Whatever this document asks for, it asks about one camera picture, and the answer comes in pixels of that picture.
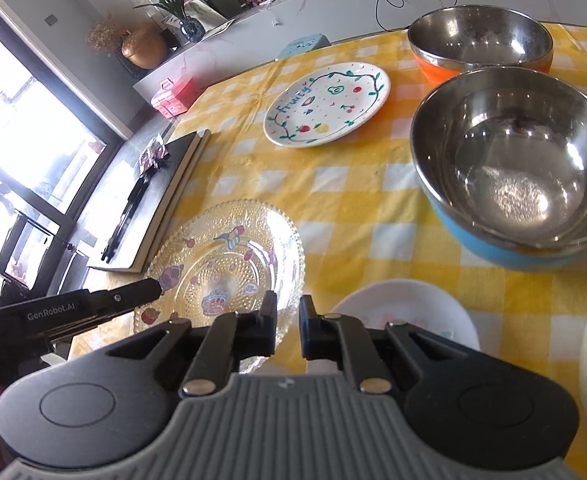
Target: gray wall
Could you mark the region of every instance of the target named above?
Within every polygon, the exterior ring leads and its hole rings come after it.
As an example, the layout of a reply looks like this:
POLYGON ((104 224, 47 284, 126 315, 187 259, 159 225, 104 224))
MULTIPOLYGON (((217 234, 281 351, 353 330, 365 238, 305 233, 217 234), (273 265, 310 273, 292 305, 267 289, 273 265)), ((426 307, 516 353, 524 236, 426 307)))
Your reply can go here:
POLYGON ((26 27, 99 101, 124 124, 145 105, 132 88, 129 76, 114 55, 96 52, 86 35, 100 19, 88 0, 4 0, 26 27), (44 21, 54 14, 51 27, 44 21))

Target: blue stool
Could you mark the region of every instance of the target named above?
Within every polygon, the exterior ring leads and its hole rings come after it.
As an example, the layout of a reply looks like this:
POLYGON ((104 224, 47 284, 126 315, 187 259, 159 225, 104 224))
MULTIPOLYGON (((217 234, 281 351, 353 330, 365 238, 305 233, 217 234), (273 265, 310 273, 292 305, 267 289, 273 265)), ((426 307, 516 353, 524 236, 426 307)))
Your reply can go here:
POLYGON ((312 50, 323 48, 324 46, 331 46, 329 40, 323 34, 314 34, 313 36, 306 36, 305 38, 298 38, 297 40, 291 41, 282 50, 275 60, 286 59, 288 57, 297 56, 298 54, 304 54, 312 50))

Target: table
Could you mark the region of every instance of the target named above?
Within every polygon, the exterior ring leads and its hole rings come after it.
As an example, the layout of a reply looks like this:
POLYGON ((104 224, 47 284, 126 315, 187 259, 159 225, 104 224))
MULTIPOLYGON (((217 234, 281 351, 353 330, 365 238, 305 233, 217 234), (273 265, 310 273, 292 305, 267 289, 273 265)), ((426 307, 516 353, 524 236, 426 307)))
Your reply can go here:
MULTIPOLYGON (((587 93, 587 28, 548 25, 555 41, 551 73, 587 93)), ((409 128, 429 91, 406 32, 381 34, 269 63, 209 88, 174 138, 210 128, 216 135, 196 167, 173 228, 227 200, 258 198, 281 208, 301 232, 305 291, 319 313, 368 283, 415 278, 433 283, 469 310, 484 352, 562 384, 579 400, 578 352, 587 315, 587 258, 557 272, 491 266, 448 234, 419 189, 409 128), (316 68, 354 59, 390 76, 378 114, 324 146, 280 148, 262 132, 275 97, 316 68)), ((120 337, 111 332, 111 337, 120 337)), ((270 360, 305 371, 297 330, 270 360)), ((587 422, 567 463, 587 479, 587 422)))

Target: bowl rim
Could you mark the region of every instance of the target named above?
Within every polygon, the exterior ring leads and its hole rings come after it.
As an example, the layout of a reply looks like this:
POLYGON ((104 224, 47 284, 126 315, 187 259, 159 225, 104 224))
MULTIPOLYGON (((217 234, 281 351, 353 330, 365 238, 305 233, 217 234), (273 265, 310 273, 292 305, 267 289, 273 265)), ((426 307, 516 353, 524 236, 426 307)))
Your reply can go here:
POLYGON ((515 250, 518 253, 527 254, 530 256, 557 257, 560 255, 564 256, 564 255, 570 255, 570 254, 580 252, 581 250, 583 250, 585 248, 585 245, 587 245, 587 235, 582 236, 580 238, 575 238, 574 240, 570 240, 570 241, 560 239, 560 240, 552 240, 552 241, 547 241, 547 242, 532 243, 529 240, 522 240, 522 239, 518 240, 517 238, 509 237, 494 228, 491 228, 491 227, 488 227, 488 226, 485 226, 483 224, 480 224, 478 222, 473 221, 467 215, 463 214, 462 212, 460 212, 456 208, 454 208, 454 206, 451 204, 451 202, 448 200, 448 198, 445 195, 443 195, 443 193, 438 192, 432 186, 431 182, 429 182, 429 179, 427 179, 426 175, 422 171, 420 164, 417 161, 416 146, 415 146, 415 133, 414 133, 414 128, 416 126, 416 118, 417 118, 418 112, 422 109, 422 107, 425 104, 427 104, 427 102, 430 99, 433 98, 433 96, 440 90, 440 88, 443 88, 445 85, 453 84, 454 81, 456 81, 459 78, 470 77, 476 73, 484 72, 484 71, 488 71, 488 70, 508 70, 508 71, 521 70, 523 72, 530 72, 532 74, 535 74, 534 77, 554 79, 555 81, 559 82, 561 85, 564 85, 564 86, 568 87, 570 90, 577 92, 577 94, 579 94, 580 96, 582 96, 584 99, 587 100, 586 94, 581 92, 579 89, 577 89, 573 85, 570 85, 566 81, 563 81, 562 79, 559 79, 555 76, 552 76, 552 75, 549 75, 546 73, 542 73, 542 72, 538 72, 536 70, 531 70, 529 68, 524 68, 521 66, 496 65, 496 66, 478 68, 476 70, 471 70, 469 72, 462 72, 461 74, 458 74, 458 75, 446 80, 442 84, 440 84, 440 85, 436 86, 434 89, 432 89, 432 91, 430 91, 429 94, 427 94, 427 96, 424 99, 422 99, 422 101, 420 102, 420 104, 416 108, 416 112, 414 113, 413 119, 411 121, 411 128, 409 130, 409 132, 410 132, 409 145, 411 147, 411 156, 413 158, 414 168, 416 168, 416 171, 417 171, 417 174, 420 178, 420 183, 422 184, 423 189, 425 191, 429 192, 428 194, 438 203, 439 206, 441 206, 445 210, 447 216, 452 221, 454 221, 456 224, 458 224, 459 227, 461 227, 465 231, 469 232, 471 235, 477 236, 490 244, 497 245, 497 246, 499 246, 501 248, 505 248, 507 250, 515 250))
POLYGON ((518 10, 508 9, 507 7, 500 7, 500 6, 492 6, 492 5, 477 5, 477 4, 468 4, 468 5, 459 5, 459 6, 452 6, 452 7, 444 7, 442 9, 435 9, 431 12, 427 12, 420 16, 417 20, 415 20, 411 25, 409 25, 409 30, 407 30, 407 40, 409 40, 409 45, 411 46, 411 51, 419 57, 419 59, 441 68, 446 68, 448 70, 456 70, 459 72, 467 72, 470 70, 477 70, 479 68, 487 68, 490 66, 526 66, 528 68, 539 68, 549 64, 553 60, 553 51, 554 51, 554 43, 553 37, 551 33, 547 30, 547 27, 542 25, 541 22, 538 20, 533 19, 531 16, 523 12, 519 12, 518 10), (422 21, 422 19, 426 18, 427 16, 431 16, 432 14, 438 14, 441 12, 450 11, 452 9, 464 8, 464 7, 472 7, 475 9, 500 9, 505 10, 506 12, 511 12, 512 14, 518 14, 527 20, 535 23, 537 27, 541 30, 541 32, 547 37, 549 40, 549 49, 545 54, 540 57, 536 57, 534 59, 526 59, 521 60, 515 63, 479 63, 479 62, 465 62, 459 59, 455 59, 452 57, 440 56, 438 54, 434 54, 429 52, 422 47, 418 46, 417 43, 412 38, 412 31, 414 27, 417 27, 417 24, 422 21))

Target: floor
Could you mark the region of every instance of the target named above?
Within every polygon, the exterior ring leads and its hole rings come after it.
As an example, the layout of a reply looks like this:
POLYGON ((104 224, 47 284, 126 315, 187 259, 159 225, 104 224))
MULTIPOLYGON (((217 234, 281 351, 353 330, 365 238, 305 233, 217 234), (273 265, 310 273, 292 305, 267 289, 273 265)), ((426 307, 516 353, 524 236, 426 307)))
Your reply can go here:
POLYGON ((129 186, 130 181, 122 178, 123 173, 131 174, 136 166, 138 156, 146 148, 149 141, 157 135, 167 140, 173 133, 176 124, 176 118, 168 120, 154 110, 153 115, 139 127, 131 139, 127 140, 115 155, 86 203, 84 211, 78 219, 76 231, 71 237, 70 243, 78 248, 78 252, 69 253, 58 268, 58 275, 54 279, 54 283, 62 284, 61 292, 84 288, 90 273, 90 269, 86 266, 87 256, 94 252, 100 253, 103 249, 105 234, 102 216, 104 208, 109 204, 109 190, 113 189, 113 186, 118 186, 119 180, 127 182, 126 186, 129 186))

